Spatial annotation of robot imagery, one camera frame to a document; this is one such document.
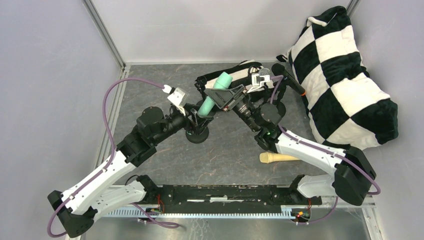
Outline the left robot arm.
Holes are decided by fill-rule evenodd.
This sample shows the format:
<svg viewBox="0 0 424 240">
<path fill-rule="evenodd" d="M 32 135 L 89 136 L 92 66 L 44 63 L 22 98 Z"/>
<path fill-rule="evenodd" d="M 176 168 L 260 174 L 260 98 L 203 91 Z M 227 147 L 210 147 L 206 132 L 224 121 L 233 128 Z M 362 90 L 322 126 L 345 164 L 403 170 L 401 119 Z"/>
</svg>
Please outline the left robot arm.
<svg viewBox="0 0 424 240">
<path fill-rule="evenodd" d="M 159 143 L 181 129 L 192 143 L 204 142 L 209 136 L 207 125 L 213 119 L 212 109 L 213 104 L 207 101 L 201 106 L 187 103 L 182 109 L 171 105 L 168 115 L 156 106 L 146 108 L 132 131 L 112 148 L 101 165 L 68 190 L 54 190 L 48 195 L 64 234 L 71 238 L 81 236 L 110 212 L 156 197 L 157 187 L 149 177 L 138 177 L 112 191 L 109 187 L 152 157 Z"/>
</svg>

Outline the round base mic stand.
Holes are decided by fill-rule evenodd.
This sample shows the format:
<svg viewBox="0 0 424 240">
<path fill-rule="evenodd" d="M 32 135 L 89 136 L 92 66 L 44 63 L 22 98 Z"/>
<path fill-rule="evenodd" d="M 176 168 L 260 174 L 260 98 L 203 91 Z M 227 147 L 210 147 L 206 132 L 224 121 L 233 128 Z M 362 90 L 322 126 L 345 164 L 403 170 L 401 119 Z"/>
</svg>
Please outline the round base mic stand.
<svg viewBox="0 0 424 240">
<path fill-rule="evenodd" d="M 279 115 L 283 118 L 286 114 L 286 106 L 283 103 L 283 97 L 287 90 L 286 85 L 282 80 L 278 81 L 274 88 L 271 91 L 271 97 L 269 98 L 269 102 L 276 106 Z"/>
<path fill-rule="evenodd" d="M 210 99 L 206 94 L 206 84 L 208 83 L 208 79 L 204 76 L 199 76 L 194 83 L 194 86 L 201 94 L 202 99 L 197 103 L 200 110 L 200 115 L 205 115 L 206 111 L 208 111 L 207 115 L 213 117 L 216 114 L 215 102 Z"/>
<path fill-rule="evenodd" d="M 194 144 L 200 144 L 200 143 L 203 143 L 209 137 L 209 129 L 208 127 L 206 127 L 204 132 L 186 132 L 185 130 L 185 136 L 189 142 Z"/>
</svg>

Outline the black glitter microphone silver head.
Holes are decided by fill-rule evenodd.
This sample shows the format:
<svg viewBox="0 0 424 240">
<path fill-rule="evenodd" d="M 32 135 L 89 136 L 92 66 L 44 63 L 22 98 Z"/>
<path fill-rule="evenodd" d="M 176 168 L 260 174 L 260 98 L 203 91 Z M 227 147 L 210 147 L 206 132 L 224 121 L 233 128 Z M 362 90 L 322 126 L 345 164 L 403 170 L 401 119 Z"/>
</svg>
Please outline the black glitter microphone silver head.
<svg viewBox="0 0 424 240">
<path fill-rule="evenodd" d="M 258 71 L 258 75 L 260 77 L 264 76 L 270 76 L 272 74 L 272 71 L 269 68 L 263 67 Z"/>
</svg>

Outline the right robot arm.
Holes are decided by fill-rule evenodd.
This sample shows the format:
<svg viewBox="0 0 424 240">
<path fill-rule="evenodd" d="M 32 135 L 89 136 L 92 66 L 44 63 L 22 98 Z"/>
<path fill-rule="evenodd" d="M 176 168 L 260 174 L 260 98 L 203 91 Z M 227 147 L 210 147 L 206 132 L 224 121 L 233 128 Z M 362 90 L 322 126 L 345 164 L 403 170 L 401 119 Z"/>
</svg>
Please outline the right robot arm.
<svg viewBox="0 0 424 240">
<path fill-rule="evenodd" d="M 258 145 L 265 151 L 288 155 L 311 164 L 324 175 L 300 176 L 294 181 L 305 198 L 337 196 L 361 206 L 368 195 L 380 193 L 376 172 L 359 148 L 335 148 L 305 139 L 280 126 L 282 116 L 272 101 L 255 107 L 243 85 L 232 89 L 206 89 L 205 94 L 224 112 L 234 111 L 257 135 Z"/>
</svg>

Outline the teal green microphone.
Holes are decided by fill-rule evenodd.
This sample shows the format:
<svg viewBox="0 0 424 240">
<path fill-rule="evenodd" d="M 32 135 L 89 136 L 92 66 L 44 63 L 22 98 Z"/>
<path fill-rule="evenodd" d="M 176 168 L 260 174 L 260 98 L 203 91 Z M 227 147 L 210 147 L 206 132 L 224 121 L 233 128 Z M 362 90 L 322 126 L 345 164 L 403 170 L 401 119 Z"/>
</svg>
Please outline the teal green microphone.
<svg viewBox="0 0 424 240">
<path fill-rule="evenodd" d="M 209 92 L 206 94 L 207 97 L 198 110 L 199 116 L 208 116 L 210 114 L 213 107 L 216 105 L 218 99 L 217 93 L 220 93 L 220 90 L 227 90 L 232 81 L 233 77 L 228 73 L 223 72 L 220 74 L 214 82 L 212 89 L 209 89 Z"/>
</svg>

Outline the cream beige microphone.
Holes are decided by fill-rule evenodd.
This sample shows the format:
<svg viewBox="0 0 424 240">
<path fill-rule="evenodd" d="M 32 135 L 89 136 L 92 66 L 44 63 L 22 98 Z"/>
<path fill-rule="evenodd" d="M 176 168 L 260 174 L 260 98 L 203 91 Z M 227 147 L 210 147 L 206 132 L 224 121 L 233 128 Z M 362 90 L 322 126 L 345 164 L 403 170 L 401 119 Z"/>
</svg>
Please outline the cream beige microphone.
<svg viewBox="0 0 424 240">
<path fill-rule="evenodd" d="M 263 152 L 259 155 L 259 161 L 264 164 L 270 164 L 274 162 L 288 162 L 288 161 L 298 161 L 300 160 L 297 157 L 281 154 L 281 153 L 272 153 L 272 152 Z"/>
</svg>

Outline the black microphone orange end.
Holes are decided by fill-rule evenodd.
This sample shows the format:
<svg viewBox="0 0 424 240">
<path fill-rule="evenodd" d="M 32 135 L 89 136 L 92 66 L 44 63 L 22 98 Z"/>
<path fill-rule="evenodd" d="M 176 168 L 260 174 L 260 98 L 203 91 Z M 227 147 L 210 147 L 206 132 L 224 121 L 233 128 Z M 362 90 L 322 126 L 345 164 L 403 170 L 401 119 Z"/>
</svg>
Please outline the black microphone orange end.
<svg viewBox="0 0 424 240">
<path fill-rule="evenodd" d="M 271 66 L 271 71 L 275 76 L 282 75 L 282 82 L 287 86 L 290 86 L 300 96 L 306 95 L 306 90 L 298 83 L 298 81 L 286 70 L 286 68 L 279 63 L 275 63 Z"/>
</svg>

